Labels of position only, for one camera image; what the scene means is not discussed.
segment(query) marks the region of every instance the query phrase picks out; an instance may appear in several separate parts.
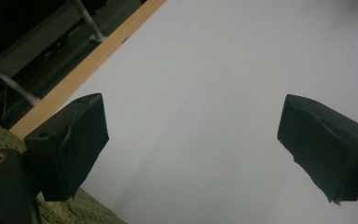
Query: wooden strip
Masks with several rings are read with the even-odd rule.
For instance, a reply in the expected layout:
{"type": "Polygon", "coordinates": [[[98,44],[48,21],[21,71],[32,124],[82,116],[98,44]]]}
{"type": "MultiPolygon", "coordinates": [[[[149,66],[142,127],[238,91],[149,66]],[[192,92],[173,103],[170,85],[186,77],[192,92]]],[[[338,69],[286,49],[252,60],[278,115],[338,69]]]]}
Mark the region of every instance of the wooden strip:
{"type": "Polygon", "coordinates": [[[148,0],[105,41],[34,106],[10,131],[19,138],[49,119],[68,98],[129,38],[165,0],[148,0]]]}

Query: white surface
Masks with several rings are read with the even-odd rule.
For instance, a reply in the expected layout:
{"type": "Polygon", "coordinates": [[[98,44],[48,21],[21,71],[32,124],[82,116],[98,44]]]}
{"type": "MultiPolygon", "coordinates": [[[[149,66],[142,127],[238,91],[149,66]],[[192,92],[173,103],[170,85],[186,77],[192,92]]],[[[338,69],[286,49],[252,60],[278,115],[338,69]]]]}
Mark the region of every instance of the white surface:
{"type": "Polygon", "coordinates": [[[358,223],[276,138],[287,93],[358,121],[357,0],[168,0],[72,99],[94,92],[83,187],[130,224],[358,223]]]}

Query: metal rod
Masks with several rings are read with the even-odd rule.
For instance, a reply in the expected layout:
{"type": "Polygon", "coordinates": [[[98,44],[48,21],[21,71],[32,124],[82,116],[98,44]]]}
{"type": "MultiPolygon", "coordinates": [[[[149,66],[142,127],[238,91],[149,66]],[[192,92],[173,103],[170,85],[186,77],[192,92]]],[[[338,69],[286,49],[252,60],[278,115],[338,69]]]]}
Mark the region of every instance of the metal rod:
{"type": "Polygon", "coordinates": [[[30,92],[24,89],[21,85],[11,79],[8,75],[0,71],[0,79],[4,81],[11,89],[17,91],[21,94],[31,105],[37,105],[40,102],[40,99],[33,96],[30,92]]]}
{"type": "Polygon", "coordinates": [[[106,37],[103,36],[100,29],[98,28],[97,24],[95,24],[94,20],[92,19],[91,15],[88,13],[86,8],[84,7],[83,3],[80,0],[71,0],[72,5],[75,7],[77,13],[83,18],[83,20],[91,27],[92,31],[95,35],[95,41],[103,42],[106,37]]]}

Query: wooden edge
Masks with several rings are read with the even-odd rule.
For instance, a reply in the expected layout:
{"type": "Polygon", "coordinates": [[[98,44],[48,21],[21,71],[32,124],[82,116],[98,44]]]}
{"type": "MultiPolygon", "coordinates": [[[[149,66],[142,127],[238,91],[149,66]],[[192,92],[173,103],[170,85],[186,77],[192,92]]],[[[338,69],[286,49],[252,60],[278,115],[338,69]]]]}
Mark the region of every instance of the wooden edge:
{"type": "Polygon", "coordinates": [[[129,38],[165,0],[148,0],[129,16],[82,63],[68,74],[39,104],[34,106],[10,131],[19,138],[49,119],[68,98],[129,38]]]}

